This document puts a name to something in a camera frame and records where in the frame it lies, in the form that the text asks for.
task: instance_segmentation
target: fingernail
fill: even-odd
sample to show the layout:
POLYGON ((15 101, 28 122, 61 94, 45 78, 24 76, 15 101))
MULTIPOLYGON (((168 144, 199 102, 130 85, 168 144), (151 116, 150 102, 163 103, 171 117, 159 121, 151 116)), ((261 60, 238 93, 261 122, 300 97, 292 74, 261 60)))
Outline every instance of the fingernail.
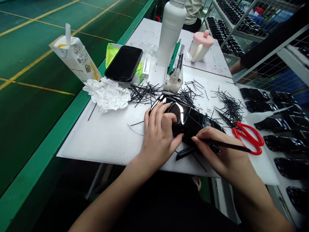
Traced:
POLYGON ((197 137, 195 137, 195 136, 193 136, 191 139, 193 140, 193 142, 197 142, 198 141, 197 137))

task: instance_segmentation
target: white plastic bottle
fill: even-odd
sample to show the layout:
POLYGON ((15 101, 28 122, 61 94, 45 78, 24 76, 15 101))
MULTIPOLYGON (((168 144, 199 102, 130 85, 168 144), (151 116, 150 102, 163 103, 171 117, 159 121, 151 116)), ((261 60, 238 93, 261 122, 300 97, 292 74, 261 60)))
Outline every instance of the white plastic bottle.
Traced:
POLYGON ((156 62, 159 66, 167 66, 172 58, 187 14, 185 8, 186 1, 187 0, 170 0, 164 7, 156 62))

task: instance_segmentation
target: green floor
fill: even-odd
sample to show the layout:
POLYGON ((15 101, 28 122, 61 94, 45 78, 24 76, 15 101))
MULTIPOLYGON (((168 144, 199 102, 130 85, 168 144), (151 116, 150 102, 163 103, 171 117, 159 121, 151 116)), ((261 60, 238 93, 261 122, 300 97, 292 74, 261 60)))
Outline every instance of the green floor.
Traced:
POLYGON ((98 66, 105 57, 107 44, 120 38, 146 2, 11 0, 0 3, 0 196, 83 86, 54 53, 42 58, 50 50, 48 44, 64 34, 61 27, 65 23, 79 31, 114 4, 75 35, 98 66))

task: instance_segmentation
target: white cup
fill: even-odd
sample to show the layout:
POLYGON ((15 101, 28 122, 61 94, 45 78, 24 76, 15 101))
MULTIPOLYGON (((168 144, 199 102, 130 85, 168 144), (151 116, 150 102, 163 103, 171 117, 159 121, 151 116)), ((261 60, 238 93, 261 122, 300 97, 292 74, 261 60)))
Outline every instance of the white cup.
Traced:
POLYGON ((209 30, 197 32, 193 36, 189 53, 192 56, 192 62, 202 61, 210 47, 213 45, 213 38, 209 35, 209 30))

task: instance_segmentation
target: yellow line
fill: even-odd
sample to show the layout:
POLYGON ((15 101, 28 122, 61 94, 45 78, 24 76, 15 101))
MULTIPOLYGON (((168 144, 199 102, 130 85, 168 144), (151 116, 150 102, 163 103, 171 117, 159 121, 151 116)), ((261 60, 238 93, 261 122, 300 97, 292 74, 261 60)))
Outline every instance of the yellow line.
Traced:
POLYGON ((3 88, 5 88, 6 86, 8 86, 10 84, 10 81, 14 81, 16 80, 18 77, 20 77, 21 75, 23 75, 25 72, 27 72, 29 69, 31 69, 33 66, 35 66, 38 62, 40 62, 41 60, 43 60, 45 57, 47 57, 50 53, 52 53, 52 50, 47 51, 45 54, 43 54, 41 57, 39 57, 38 59, 36 59, 35 61, 33 61, 30 65, 28 65, 27 67, 25 67, 24 69, 22 69, 21 71, 19 71, 17 74, 15 74, 13 77, 11 77, 7 82, 3 83, 2 85, 0 85, 0 90, 2 90, 3 88))
MULTIPOLYGON (((102 7, 99 7, 99 6, 95 6, 95 5, 91 5, 91 4, 88 4, 88 3, 85 3, 85 2, 79 2, 79 3, 82 3, 82 4, 85 4, 85 5, 88 5, 88 6, 93 6, 95 8, 99 8, 99 9, 105 10, 105 8, 102 8, 102 7)), ((116 13, 116 14, 119 14, 119 15, 123 15, 123 16, 129 17, 129 18, 134 18, 134 17, 128 16, 126 14, 119 13, 119 12, 116 12, 116 11, 111 11, 111 10, 108 10, 108 11, 116 13)))
MULTIPOLYGON (((14 15, 14 16, 17 16, 17 17, 21 17, 21 18, 33 20, 33 19, 31 19, 31 18, 28 18, 28 17, 24 17, 24 16, 21 16, 21 15, 18 15, 18 14, 12 14, 12 13, 9 13, 9 12, 6 12, 6 11, 2 11, 2 10, 0 10, 0 12, 5 13, 5 14, 8 14, 8 15, 14 15)), ((47 24, 47 25, 50 25, 50 26, 54 26, 54 27, 59 27, 59 28, 65 29, 65 27, 58 26, 58 25, 51 24, 51 23, 47 23, 47 22, 43 22, 43 21, 40 21, 40 20, 36 20, 36 22, 44 23, 44 24, 47 24)), ((84 33, 84 32, 79 32, 79 33, 86 34, 86 35, 90 35, 90 36, 97 37, 97 38, 104 39, 104 40, 108 40, 108 41, 111 41, 111 42, 115 42, 114 40, 110 40, 110 39, 103 38, 103 37, 100 37, 100 36, 96 36, 96 35, 92 35, 92 34, 88 34, 88 33, 84 33)))
POLYGON ((25 19, 33 20, 33 19, 28 18, 28 17, 25 17, 25 16, 21 16, 21 15, 18 15, 18 14, 13 14, 13 13, 6 12, 6 11, 2 11, 2 10, 0 10, 0 12, 5 13, 5 14, 8 14, 8 15, 14 15, 14 16, 17 16, 17 17, 21 17, 21 18, 25 18, 25 19))
MULTIPOLYGON (((120 1, 122 0, 118 0, 117 2, 115 2, 114 4, 112 4, 111 6, 109 6, 107 9, 105 9, 104 11, 102 11, 100 14, 98 14, 97 16, 95 16, 93 19, 91 19, 90 21, 88 21, 87 23, 85 23, 84 25, 82 25, 79 29, 77 29, 76 31, 74 31, 72 33, 72 36, 75 36, 78 32, 80 32, 81 30, 83 30, 85 27, 87 27, 90 23, 92 23, 93 21, 95 21, 97 18, 99 18, 101 15, 103 15, 104 13, 106 13, 110 8, 114 7, 115 5, 117 5, 120 1)), ((36 59, 35 61, 33 61, 30 65, 28 65, 27 67, 25 67, 24 69, 22 69, 21 71, 19 71, 17 74, 15 74, 13 77, 11 77, 8 81, 6 81, 5 83, 3 83, 2 85, 0 85, 0 90, 2 90, 3 88, 5 88, 6 86, 8 86, 11 82, 10 81, 14 81, 16 80, 18 77, 20 77, 21 75, 23 75, 25 72, 27 72, 29 69, 31 69, 33 66, 35 66, 38 62, 40 62, 41 60, 43 60, 45 57, 47 57, 49 54, 52 53, 52 50, 47 51, 45 54, 43 54, 41 57, 39 57, 38 59, 36 59)))
POLYGON ((121 2, 122 0, 118 0, 117 2, 115 2, 114 4, 112 4, 111 6, 109 6, 108 8, 106 8, 104 11, 102 11, 100 14, 98 14, 97 16, 95 16, 93 19, 91 19, 90 21, 88 21, 87 23, 85 23, 84 25, 82 25, 78 30, 76 30, 75 32, 72 33, 72 36, 76 35, 78 32, 80 32, 81 30, 83 30, 86 26, 88 26, 90 23, 92 23, 93 21, 95 21, 96 19, 98 19, 101 15, 105 14, 107 11, 109 11, 110 8, 116 6, 119 2, 121 2))
POLYGON ((6 83, 15 83, 15 84, 20 84, 20 85, 26 85, 26 86, 34 87, 34 88, 37 88, 37 89, 44 89, 44 90, 49 90, 49 91, 53 91, 53 92, 58 92, 58 93, 63 93, 63 94, 75 96, 75 94, 73 94, 73 93, 59 91, 59 90, 54 90, 54 89, 49 89, 49 88, 44 88, 44 87, 40 87, 40 86, 37 86, 37 85, 31 85, 31 84, 26 84, 26 83, 22 83, 22 82, 7 80, 7 79, 4 79, 4 78, 0 78, 0 80, 6 81, 6 83))
POLYGON ((97 37, 97 38, 100 38, 100 39, 104 39, 104 40, 108 40, 110 42, 116 42, 114 40, 110 40, 110 39, 107 39, 107 38, 103 38, 103 37, 100 37, 100 36, 96 36, 96 35, 91 35, 91 34, 88 34, 88 33, 85 33, 85 32, 78 32, 78 33, 81 33, 81 34, 86 34, 86 35, 90 35, 90 36, 93 36, 93 37, 97 37))
POLYGON ((72 4, 76 3, 76 2, 79 2, 79 1, 80 1, 80 0, 76 0, 76 1, 70 2, 70 3, 66 4, 66 5, 60 6, 60 7, 56 8, 56 9, 54 9, 54 10, 51 10, 51 11, 45 13, 45 14, 42 14, 42 15, 40 15, 40 16, 38 16, 38 17, 35 17, 35 18, 32 19, 32 20, 29 20, 29 21, 24 22, 24 23, 22 23, 22 24, 20 24, 20 25, 18 25, 18 26, 16 26, 16 27, 13 27, 13 28, 11 28, 11 29, 5 31, 5 32, 2 32, 2 33, 0 33, 0 37, 1 37, 1 36, 4 36, 4 35, 6 35, 6 34, 9 34, 9 33, 11 33, 12 31, 15 31, 15 30, 17 30, 17 29, 19 29, 19 28, 21 28, 21 27, 24 27, 24 26, 30 24, 30 23, 33 23, 33 22, 35 22, 35 21, 37 21, 37 20, 39 20, 39 19, 41 19, 41 18, 43 18, 43 17, 45 17, 45 16, 47 16, 47 15, 50 15, 50 14, 52 14, 52 13, 55 13, 56 11, 61 10, 61 9, 63 9, 63 8, 66 8, 67 6, 70 6, 70 5, 72 5, 72 4))
POLYGON ((131 0, 132 2, 136 2, 136 3, 139 3, 139 4, 142 4, 142 5, 145 5, 144 3, 141 3, 139 1, 134 1, 134 0, 131 0))

